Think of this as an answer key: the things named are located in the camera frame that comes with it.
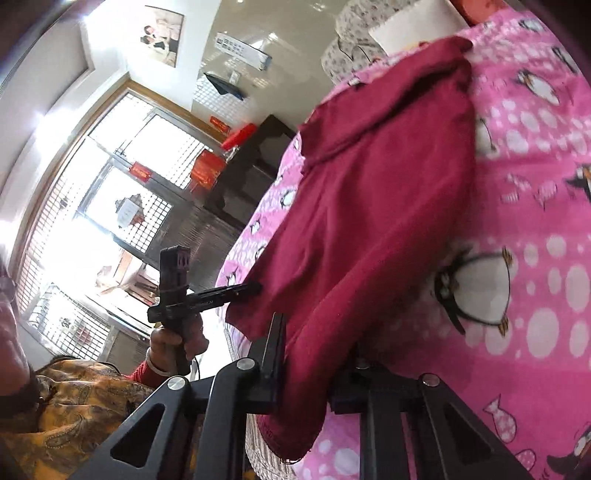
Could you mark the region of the left forearm red sleeve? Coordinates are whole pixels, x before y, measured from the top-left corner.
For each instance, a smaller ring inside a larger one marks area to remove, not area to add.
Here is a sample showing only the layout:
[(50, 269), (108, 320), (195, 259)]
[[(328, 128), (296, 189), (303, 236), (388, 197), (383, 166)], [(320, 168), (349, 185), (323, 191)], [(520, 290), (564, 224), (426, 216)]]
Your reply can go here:
[(147, 359), (141, 362), (135, 370), (131, 374), (126, 375), (125, 378), (148, 388), (156, 389), (170, 376), (171, 373), (169, 371), (160, 370), (151, 363), (150, 359)]

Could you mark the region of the person's left hand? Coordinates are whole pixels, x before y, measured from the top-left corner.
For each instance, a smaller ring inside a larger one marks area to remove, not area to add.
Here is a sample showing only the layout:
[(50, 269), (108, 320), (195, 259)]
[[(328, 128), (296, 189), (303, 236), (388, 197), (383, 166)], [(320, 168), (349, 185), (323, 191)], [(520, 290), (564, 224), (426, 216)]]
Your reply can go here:
[(183, 335), (163, 326), (154, 329), (150, 335), (147, 358), (157, 370), (177, 374), (176, 353), (179, 350), (183, 351), (187, 361), (191, 361), (195, 356), (204, 354), (208, 345), (201, 316), (196, 314), (184, 323)]

